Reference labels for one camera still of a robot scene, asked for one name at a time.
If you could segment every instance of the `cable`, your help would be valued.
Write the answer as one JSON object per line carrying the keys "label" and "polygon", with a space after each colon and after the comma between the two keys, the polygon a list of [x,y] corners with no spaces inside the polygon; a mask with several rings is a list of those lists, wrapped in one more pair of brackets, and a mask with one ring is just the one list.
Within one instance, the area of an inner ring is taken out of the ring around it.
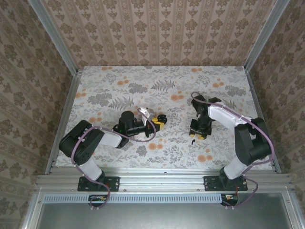
{"label": "cable", "polygon": [[255,180],[252,180],[252,179],[250,179],[250,178],[247,178],[245,175],[243,175],[243,177],[244,177],[246,180],[255,183],[255,184],[256,184],[256,187],[255,187],[255,189],[253,190],[253,192],[247,197],[247,199],[246,199],[245,201],[243,201],[242,203],[240,203],[240,204],[237,204],[237,205],[235,205],[235,206],[232,206],[232,205],[229,204],[228,202],[223,201],[223,203],[225,203],[227,206],[232,207],[232,209],[237,208],[237,207],[240,207],[240,206],[244,205],[245,203],[247,203],[247,202],[251,199],[251,197],[252,197],[252,196],[257,192],[257,190],[258,190],[258,183],[257,183]]}
{"label": "cable", "polygon": [[[94,130],[94,129],[100,129],[100,130],[102,130],[102,131],[107,131],[107,132],[115,133],[115,134],[117,134],[117,135],[120,135],[120,136],[122,136],[122,137],[124,137],[124,138],[127,138],[127,139],[132,140],[132,141],[135,141],[135,142],[149,142],[149,141],[153,140],[153,139],[156,137],[156,132],[157,132],[156,127],[154,126],[153,122],[152,122],[143,112],[140,111],[140,108],[138,108],[137,111],[138,111],[144,118],[146,118],[146,120],[152,125],[152,128],[153,128],[153,136],[152,136],[150,139],[147,139],[147,140],[138,140],[138,139],[134,139],[134,138],[125,136],[125,135],[123,135],[123,134],[121,134],[121,133],[118,133],[118,132],[116,132],[116,131],[113,131],[113,130],[111,130],[111,129],[107,129],[107,128],[100,127],[100,126],[92,126],[92,127],[90,127],[88,130],[86,130],[86,131],[82,134],[82,136],[78,139],[77,143],[75,144],[75,146],[74,146],[74,148],[73,148],[73,150],[72,150],[72,154],[71,154],[71,162],[72,162],[72,164],[73,164],[73,165],[83,174],[83,176],[84,176],[87,180],[89,180],[89,181],[92,182],[92,183],[95,183],[95,184],[98,184],[98,185],[102,185],[103,187],[105,187],[105,188],[107,189],[107,192],[108,192],[107,198],[106,198],[106,200],[104,201],[104,203],[102,203],[102,204],[99,206],[100,208],[103,207],[103,206],[108,202],[108,200],[109,200],[109,198],[110,198],[110,189],[109,189],[109,187],[108,187],[107,185],[105,185],[105,184],[103,184],[103,183],[101,183],[101,182],[98,182],[98,181],[96,181],[96,180],[92,180],[90,177],[88,177],[87,175],[84,174],[84,172],[82,171],[82,169],[81,169],[81,168],[75,163],[75,161],[74,161],[75,152],[76,152],[78,146],[80,145],[80,143],[82,142],[82,140],[85,138],[85,136],[86,136],[90,131],[92,131],[92,130]],[[92,199],[90,200],[90,206],[91,206],[91,209],[94,208],[94,206],[92,205]]]}
{"label": "cable", "polygon": [[220,105],[220,104],[210,103],[210,102],[207,102],[207,101],[202,101],[202,100],[196,99],[196,98],[194,97],[194,94],[200,95],[200,93],[199,93],[199,92],[192,92],[192,93],[191,93],[191,97],[192,97],[195,101],[200,102],[200,103],[203,103],[203,104],[209,104],[209,105],[213,105],[213,106],[220,107],[220,108],[222,108],[222,109],[224,109],[224,110],[230,112],[231,114],[233,114],[233,115],[236,116],[237,118],[242,119],[242,120],[244,120],[245,122],[247,122],[248,124],[250,124],[254,129],[256,129],[256,130],[257,130],[257,131],[267,140],[267,142],[268,142],[268,144],[269,144],[269,146],[270,146],[270,149],[271,149],[271,156],[270,156],[270,158],[269,158],[268,160],[266,160],[266,161],[261,161],[261,162],[256,162],[256,163],[251,164],[251,165],[243,172],[243,174],[242,174],[242,176],[243,176],[246,180],[251,181],[251,182],[253,182],[253,183],[256,184],[256,188],[254,189],[254,191],[248,196],[248,198],[247,198],[244,202],[242,202],[242,203],[240,203],[240,204],[238,204],[238,205],[235,205],[235,206],[231,206],[229,203],[223,201],[223,203],[227,204],[228,206],[231,206],[232,209],[234,209],[234,208],[236,208],[236,207],[240,207],[240,206],[244,205],[246,202],[248,202],[249,199],[250,199],[250,198],[256,193],[256,191],[258,190],[258,183],[257,183],[256,181],[252,180],[252,179],[247,178],[244,174],[245,174],[247,171],[249,171],[253,166],[262,165],[262,164],[266,164],[266,163],[271,162],[271,161],[275,158],[275,148],[274,148],[274,146],[273,146],[273,144],[272,144],[272,141],[270,140],[269,136],[268,136],[261,128],[259,128],[257,125],[253,124],[251,121],[249,121],[248,119],[244,118],[243,115],[240,115],[240,114],[236,113],[236,112],[233,111],[232,109],[228,108],[226,105]]}

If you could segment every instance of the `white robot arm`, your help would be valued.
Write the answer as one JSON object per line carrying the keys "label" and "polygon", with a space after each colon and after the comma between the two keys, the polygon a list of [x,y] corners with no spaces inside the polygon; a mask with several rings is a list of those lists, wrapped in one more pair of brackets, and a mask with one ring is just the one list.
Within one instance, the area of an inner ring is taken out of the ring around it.
{"label": "white robot arm", "polygon": [[[202,95],[195,97],[201,101],[206,101]],[[224,105],[217,98],[207,102]],[[199,134],[203,139],[211,135],[212,121],[218,121],[231,130],[235,135],[234,159],[221,170],[221,175],[226,180],[233,180],[241,176],[256,160],[264,159],[271,154],[267,140],[246,121],[236,117],[227,109],[216,105],[203,104],[192,100],[192,105],[197,111],[198,120],[193,119],[191,123],[190,135]],[[265,133],[267,129],[263,119],[248,119]]]}
{"label": "white robot arm", "polygon": [[[148,117],[150,122],[142,115],[141,121],[138,121],[133,112],[125,111],[122,113],[119,123],[113,127],[113,131],[106,128],[96,128],[91,130],[74,154],[74,162],[79,166],[82,173],[84,173],[91,180],[98,180],[102,182],[104,177],[103,171],[97,166],[92,157],[94,150],[98,145],[111,146],[114,148],[122,148],[129,141],[126,137],[137,136],[144,133],[146,137],[162,129],[167,122],[164,114],[154,117],[152,109],[140,108],[140,112]],[[83,133],[91,128],[92,125],[86,120],[80,121],[60,142],[59,149],[67,156],[71,157],[72,151],[79,141]]]}

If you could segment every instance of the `patterned table surface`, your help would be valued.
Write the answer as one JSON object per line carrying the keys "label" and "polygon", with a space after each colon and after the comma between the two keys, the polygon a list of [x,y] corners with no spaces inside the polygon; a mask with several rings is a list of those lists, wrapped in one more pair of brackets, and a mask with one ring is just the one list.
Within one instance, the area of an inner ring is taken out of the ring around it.
{"label": "patterned table surface", "polygon": [[[133,111],[139,119],[137,108],[149,107],[168,118],[156,138],[148,143],[130,141],[122,149],[99,145],[94,153],[98,165],[220,169],[235,156],[234,134],[215,121],[207,139],[188,135],[191,119],[196,119],[192,91],[206,99],[218,97],[239,113],[257,117],[242,66],[91,66],[82,72],[65,133],[82,119],[113,128],[123,111]],[[56,165],[71,162],[60,152]]]}

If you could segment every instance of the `mounting plate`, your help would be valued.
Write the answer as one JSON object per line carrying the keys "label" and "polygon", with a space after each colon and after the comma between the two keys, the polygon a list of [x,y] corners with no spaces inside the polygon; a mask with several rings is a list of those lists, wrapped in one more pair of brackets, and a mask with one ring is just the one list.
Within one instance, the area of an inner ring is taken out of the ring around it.
{"label": "mounting plate", "polygon": [[[104,184],[110,188],[111,192],[118,192],[120,187],[120,177],[105,177]],[[77,190],[79,192],[106,192],[107,189],[101,185],[94,184],[85,177],[80,177]]]}
{"label": "mounting plate", "polygon": [[218,176],[205,176],[203,177],[204,189],[206,192],[211,191],[236,191],[236,186],[238,191],[247,191],[247,182],[243,177],[238,177],[234,180],[229,180],[228,185],[224,188],[221,185]]}

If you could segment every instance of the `damask wallpaper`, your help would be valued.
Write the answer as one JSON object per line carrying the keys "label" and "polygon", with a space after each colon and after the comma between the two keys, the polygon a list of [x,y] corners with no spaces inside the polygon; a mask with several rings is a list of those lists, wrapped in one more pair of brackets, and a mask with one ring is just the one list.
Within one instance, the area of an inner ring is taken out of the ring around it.
{"label": "damask wallpaper", "polygon": [[276,0],[42,0],[78,67],[243,65]]}
{"label": "damask wallpaper", "polygon": [[251,69],[284,172],[305,212],[305,1],[291,0]]}
{"label": "damask wallpaper", "polygon": [[26,0],[0,1],[0,228],[20,226],[71,82]]}

